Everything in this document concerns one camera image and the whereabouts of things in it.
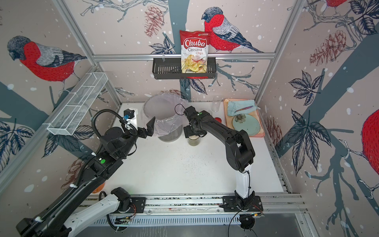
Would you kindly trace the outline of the jar with beige lid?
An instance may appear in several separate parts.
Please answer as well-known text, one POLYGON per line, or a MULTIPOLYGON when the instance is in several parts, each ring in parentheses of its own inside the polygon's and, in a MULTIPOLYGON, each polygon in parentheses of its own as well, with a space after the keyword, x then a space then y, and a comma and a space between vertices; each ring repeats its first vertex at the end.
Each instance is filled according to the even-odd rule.
POLYGON ((190 145, 190 146, 197 146, 199 143, 200 143, 200 141, 201 141, 201 139, 200 139, 200 137, 199 136, 190 136, 189 138, 188 138, 188 144, 190 145))

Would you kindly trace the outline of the clear plastic mung bean jar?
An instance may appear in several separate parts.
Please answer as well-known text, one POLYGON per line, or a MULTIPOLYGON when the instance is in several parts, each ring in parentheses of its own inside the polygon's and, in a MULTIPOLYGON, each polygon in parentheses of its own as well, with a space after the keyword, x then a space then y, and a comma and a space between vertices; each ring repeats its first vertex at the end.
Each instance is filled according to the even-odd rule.
POLYGON ((213 112, 218 112, 219 111, 221 101, 222 101, 222 97, 221 96, 217 95, 217 96, 213 97, 212 106, 211 106, 211 110, 213 112))

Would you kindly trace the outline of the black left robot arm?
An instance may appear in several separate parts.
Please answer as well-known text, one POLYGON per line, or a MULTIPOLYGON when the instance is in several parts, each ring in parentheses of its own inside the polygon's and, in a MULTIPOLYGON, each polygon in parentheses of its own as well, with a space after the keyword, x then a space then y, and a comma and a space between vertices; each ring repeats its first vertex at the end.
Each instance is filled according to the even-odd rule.
POLYGON ((122 166, 123 160, 133 155, 131 149, 136 146, 137 139, 154 134, 155 118, 150 119, 146 127, 134 126, 134 118, 135 111, 131 109, 125 110, 123 116, 110 109, 99 110, 93 116, 91 126, 102 149, 92 154, 81 167, 76 180, 49 207, 34 218, 24 218, 17 224, 20 236, 75 237, 103 216, 118 210, 127 212, 132 208, 130 194, 119 187, 98 203, 75 213, 79 205, 122 166), (103 113, 115 115, 121 126, 112 127, 101 135, 96 120, 103 113))

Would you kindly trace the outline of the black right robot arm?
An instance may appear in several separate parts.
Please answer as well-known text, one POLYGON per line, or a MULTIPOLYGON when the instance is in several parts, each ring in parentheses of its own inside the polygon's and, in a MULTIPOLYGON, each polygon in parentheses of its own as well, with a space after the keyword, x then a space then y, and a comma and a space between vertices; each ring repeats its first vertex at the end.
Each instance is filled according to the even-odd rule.
POLYGON ((225 146, 226 159, 236 171, 235 206, 246 211, 253 206, 255 192, 251 187, 251 166, 256 155, 246 131, 231 129, 213 118, 208 112, 196 111, 190 106, 184 110, 189 125, 184 127, 186 138, 212 134, 225 146))

